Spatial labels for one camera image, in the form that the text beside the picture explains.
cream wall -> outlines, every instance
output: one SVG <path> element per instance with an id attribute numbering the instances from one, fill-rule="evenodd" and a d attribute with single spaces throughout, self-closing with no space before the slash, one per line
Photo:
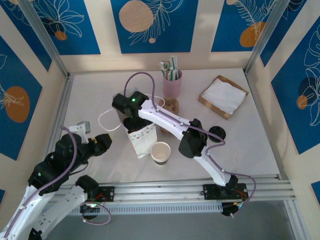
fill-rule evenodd
<path id="1" fill-rule="evenodd" d="M 212 53 L 225 0 L 199 0 L 190 53 L 178 53 L 182 69 L 244 68 L 251 51 Z M 69 72 L 157 70 L 172 53 L 121 54 L 110 0 L 84 0 L 101 55 L 62 55 Z"/>
<path id="2" fill-rule="evenodd" d="M 33 168 L 43 160 L 65 79 L 54 63 L 49 72 L 45 70 L 1 7 L 0 35 L 42 86 L 18 160 L 0 153 L 0 189 L 6 191 L 0 207 L 2 230 L 20 203 Z"/>
<path id="3" fill-rule="evenodd" d="M 320 206 L 311 189 L 311 183 L 320 180 L 320 144 L 298 155 L 271 81 L 319 16 L 320 2 L 307 0 L 266 67 L 263 67 L 259 59 L 248 75 L 248 80 L 262 103 L 262 118 L 267 135 L 276 157 L 283 163 L 284 171 L 291 181 L 307 228 L 314 240 L 318 240 L 320 236 Z"/>

pink cup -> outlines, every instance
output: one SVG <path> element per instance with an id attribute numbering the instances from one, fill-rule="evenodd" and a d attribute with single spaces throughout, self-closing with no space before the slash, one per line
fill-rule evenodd
<path id="1" fill-rule="evenodd" d="M 181 83 L 182 83 L 182 72 L 179 71 L 179 79 L 170 81 L 163 77 L 162 94 L 165 98 L 177 98 L 180 96 Z"/>

cardboard tray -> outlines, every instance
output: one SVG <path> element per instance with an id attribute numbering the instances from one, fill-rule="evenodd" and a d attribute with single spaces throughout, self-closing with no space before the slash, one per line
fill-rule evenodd
<path id="1" fill-rule="evenodd" d="M 205 89 L 203 90 L 198 98 L 198 102 L 202 103 L 203 105 L 205 105 L 207 108 L 211 109 L 213 112 L 215 112 L 216 114 L 220 115 L 221 117 L 223 117 L 224 119 L 228 120 L 232 114 L 226 113 L 225 111 L 220 110 L 220 108 L 216 107 L 215 105 L 213 105 L 211 102 L 207 101 L 206 99 L 204 99 L 202 97 L 202 94 L 215 82 L 216 79 L 220 79 L 221 82 L 225 82 L 230 84 L 231 86 L 245 92 L 245 95 L 247 96 L 249 94 L 248 91 L 244 90 L 241 86 L 239 86 L 238 84 L 236 84 L 235 82 L 229 80 L 228 78 L 224 77 L 224 76 L 217 76 L 215 79 L 213 79 L 212 83 Z"/>

tan circle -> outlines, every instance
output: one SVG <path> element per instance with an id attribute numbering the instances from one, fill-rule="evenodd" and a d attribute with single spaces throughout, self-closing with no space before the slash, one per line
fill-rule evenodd
<path id="1" fill-rule="evenodd" d="M 7 94 L 15 97 L 16 99 L 22 98 L 23 99 L 19 102 L 20 104 L 16 104 L 11 102 L 10 104 L 5 105 L 5 111 L 8 117 L 16 122 L 16 123 L 23 123 L 30 111 L 30 100 L 28 93 L 20 86 L 12 86 L 7 91 Z"/>
<path id="2" fill-rule="evenodd" d="M 301 95 L 297 98 L 296 100 L 296 105 L 298 106 L 298 108 L 300 108 L 301 110 L 305 109 L 306 106 L 308 105 L 308 99 L 306 96 Z"/>
<path id="3" fill-rule="evenodd" d="M 128 1 L 119 12 L 122 26 L 131 33 L 147 30 L 154 22 L 151 9 L 142 1 Z"/>
<path id="4" fill-rule="evenodd" d="M 18 1 L 17 0 L 8 0 L 9 2 L 15 4 L 15 5 L 18 5 Z"/>
<path id="5" fill-rule="evenodd" d="M 233 5 L 237 2 L 238 2 L 238 0 L 226 0 L 226 4 L 228 4 L 228 5 Z"/>
<path id="6" fill-rule="evenodd" d="M 244 30 L 240 37 L 240 44 L 242 47 L 250 48 L 256 45 L 256 42 L 265 27 L 265 22 L 260 21 L 256 24 L 249 26 Z"/>
<path id="7" fill-rule="evenodd" d="M 67 40 L 67 35 L 63 31 L 56 31 L 54 36 L 60 41 Z"/>

white paper cup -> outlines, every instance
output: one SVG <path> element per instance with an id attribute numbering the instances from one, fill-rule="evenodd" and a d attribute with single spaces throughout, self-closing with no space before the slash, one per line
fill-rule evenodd
<path id="1" fill-rule="evenodd" d="M 168 161 L 170 154 L 170 146 L 163 141 L 156 142 L 151 148 L 151 157 L 158 165 L 165 164 Z"/>

